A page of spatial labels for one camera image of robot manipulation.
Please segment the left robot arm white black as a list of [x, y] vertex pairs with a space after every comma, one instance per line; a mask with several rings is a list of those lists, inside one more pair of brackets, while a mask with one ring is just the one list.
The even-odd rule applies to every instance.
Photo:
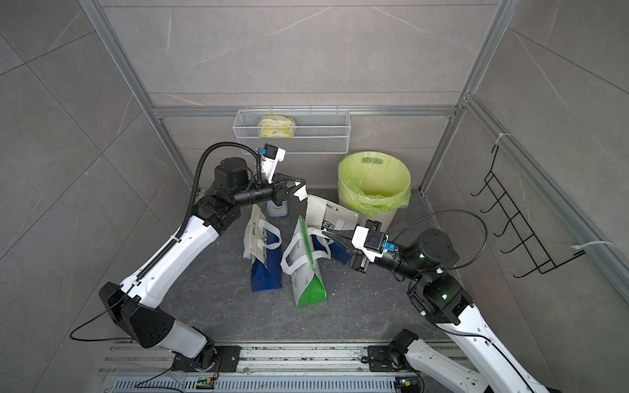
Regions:
[[[215, 168], [212, 185], [200, 193], [199, 182], [207, 157], [224, 147], [251, 154], [254, 168], [249, 168], [242, 157], [228, 157]], [[285, 155], [285, 150], [270, 144], [254, 150], [238, 142], [218, 142], [203, 152], [178, 230], [129, 277], [119, 284], [106, 283], [98, 293], [105, 314], [126, 337], [143, 348], [167, 349], [198, 371], [218, 366], [214, 341], [163, 311], [160, 304], [196, 257], [240, 217], [242, 207], [267, 201], [280, 206], [304, 188], [304, 179], [277, 172]]]

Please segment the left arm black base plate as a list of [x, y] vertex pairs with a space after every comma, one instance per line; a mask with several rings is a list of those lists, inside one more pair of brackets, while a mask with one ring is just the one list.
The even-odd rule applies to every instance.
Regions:
[[202, 352], [191, 360], [176, 354], [171, 366], [174, 372], [206, 373], [219, 371], [220, 373], [235, 373], [238, 367], [241, 346], [213, 346], [207, 353]]

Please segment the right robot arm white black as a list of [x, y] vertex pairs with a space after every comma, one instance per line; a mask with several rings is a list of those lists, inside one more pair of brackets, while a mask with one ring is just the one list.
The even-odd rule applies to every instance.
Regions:
[[433, 327], [464, 352], [467, 368], [432, 349], [418, 335], [404, 329], [388, 345], [384, 367], [427, 374], [452, 392], [548, 392], [516, 360], [483, 318], [473, 298], [452, 273], [461, 268], [460, 256], [447, 234], [426, 229], [401, 245], [381, 231], [376, 221], [350, 230], [320, 229], [318, 237], [343, 247], [349, 266], [365, 273], [370, 265], [406, 278], [406, 295]]

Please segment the green white paper bag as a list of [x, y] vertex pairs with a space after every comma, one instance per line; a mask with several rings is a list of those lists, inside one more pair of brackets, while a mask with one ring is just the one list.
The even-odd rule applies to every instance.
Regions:
[[308, 227], [298, 217], [290, 243], [286, 246], [280, 266], [292, 280], [297, 307], [309, 306], [326, 300], [319, 260], [330, 260], [331, 251], [320, 229]]

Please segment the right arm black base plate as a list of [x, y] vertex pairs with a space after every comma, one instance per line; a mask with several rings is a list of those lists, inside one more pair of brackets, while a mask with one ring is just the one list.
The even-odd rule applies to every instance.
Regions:
[[389, 346], [368, 346], [367, 355], [360, 362], [368, 365], [372, 373], [409, 372], [419, 373], [419, 369], [411, 366], [403, 356]]

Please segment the blue white paper bag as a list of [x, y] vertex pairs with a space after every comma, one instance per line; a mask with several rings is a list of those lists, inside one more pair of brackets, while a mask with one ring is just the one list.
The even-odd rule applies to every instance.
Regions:
[[[359, 221], [359, 214], [343, 206], [328, 201], [320, 196], [309, 195], [307, 198], [306, 225], [316, 229], [354, 229]], [[315, 235], [311, 236], [315, 251], [325, 251], [322, 244]], [[348, 252], [330, 239], [324, 239], [329, 245], [332, 259], [347, 265], [351, 260]]]
[[281, 232], [266, 219], [257, 205], [252, 206], [243, 241], [243, 258], [251, 261], [252, 292], [279, 290], [282, 287], [283, 274], [280, 266]]

